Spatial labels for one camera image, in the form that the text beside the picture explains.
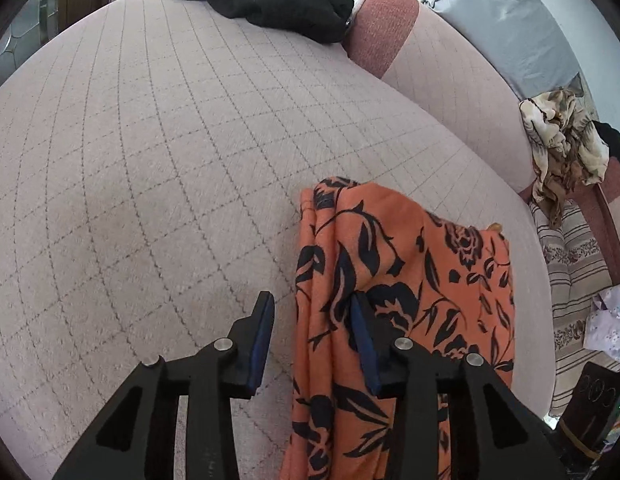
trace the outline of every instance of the striped cushion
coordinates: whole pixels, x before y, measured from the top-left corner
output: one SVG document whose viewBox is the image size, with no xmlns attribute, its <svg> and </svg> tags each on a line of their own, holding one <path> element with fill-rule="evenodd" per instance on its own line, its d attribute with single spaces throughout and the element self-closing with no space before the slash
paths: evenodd
<svg viewBox="0 0 620 480">
<path fill-rule="evenodd" d="M 583 348 L 592 296 L 611 286 L 612 281 L 601 249 L 573 200 L 566 202 L 558 230 L 550 229 L 547 217 L 535 203 L 530 203 L 530 209 L 552 289 L 556 380 L 550 414 L 559 416 L 570 402 L 587 362 L 610 370 L 620 369 L 620 364 L 604 352 Z"/>
</svg>

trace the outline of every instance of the silver screw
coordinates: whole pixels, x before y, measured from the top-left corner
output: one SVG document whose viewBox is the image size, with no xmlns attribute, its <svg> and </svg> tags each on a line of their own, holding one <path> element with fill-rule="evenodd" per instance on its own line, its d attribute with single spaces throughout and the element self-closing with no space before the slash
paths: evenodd
<svg viewBox="0 0 620 480">
<path fill-rule="evenodd" d="M 478 354 L 467 354 L 465 360 L 471 366 L 481 366 L 485 362 L 485 359 Z"/>
<path fill-rule="evenodd" d="M 234 343 L 232 343 L 232 339 L 227 338 L 227 337 L 222 337 L 221 339 L 217 339 L 215 341 L 215 348 L 219 352 L 225 352 L 226 350 L 231 349 L 233 344 Z"/>
<path fill-rule="evenodd" d="M 149 354 L 141 358 L 141 364 L 146 367 L 152 367 L 159 362 L 159 354 Z"/>
<path fill-rule="evenodd" d="M 399 337 L 394 341 L 394 346 L 399 350 L 409 350 L 414 346 L 412 339 L 408 339 L 407 337 Z"/>
</svg>

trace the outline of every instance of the gray pillow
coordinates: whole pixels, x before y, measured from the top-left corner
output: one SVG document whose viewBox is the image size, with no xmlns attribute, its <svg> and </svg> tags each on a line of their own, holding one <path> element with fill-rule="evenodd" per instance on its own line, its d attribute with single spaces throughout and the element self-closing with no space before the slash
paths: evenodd
<svg viewBox="0 0 620 480">
<path fill-rule="evenodd" d="M 478 49 L 520 100 L 559 88 L 579 95 L 578 61 L 541 0 L 423 3 Z"/>
</svg>

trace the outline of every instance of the sofa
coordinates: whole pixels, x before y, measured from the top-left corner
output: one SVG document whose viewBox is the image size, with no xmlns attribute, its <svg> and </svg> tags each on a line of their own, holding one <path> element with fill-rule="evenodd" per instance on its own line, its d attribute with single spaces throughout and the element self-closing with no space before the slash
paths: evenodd
<svg viewBox="0 0 620 480">
<path fill-rule="evenodd" d="M 0 88 L 6 446 L 48 480 L 140 360 L 193 354 L 267 289 L 263 386 L 232 409 L 242 478 L 275 477 L 290 431 L 299 192 L 333 174 L 502 225 L 512 389 L 544 415 L 550 285 L 517 194 L 534 178 L 517 114 L 503 79 L 415 0 L 366 0 L 343 46 L 205 2 L 116 0 L 77 22 Z M 183 452 L 180 440 L 181 474 Z"/>
</svg>

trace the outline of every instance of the orange floral garment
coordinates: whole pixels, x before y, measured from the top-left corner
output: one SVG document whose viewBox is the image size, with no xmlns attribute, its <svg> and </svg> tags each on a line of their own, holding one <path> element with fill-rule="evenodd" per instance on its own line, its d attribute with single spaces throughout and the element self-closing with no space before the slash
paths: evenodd
<svg viewBox="0 0 620 480">
<path fill-rule="evenodd" d="M 453 359 L 478 352 L 509 385 L 514 301 L 509 244 L 497 231 L 445 221 L 376 184 L 328 178 L 301 194 L 296 271 L 293 433 L 280 480 L 382 479 L 392 399 L 366 390 L 349 298 Z M 439 478 L 450 437 L 439 399 Z"/>
</svg>

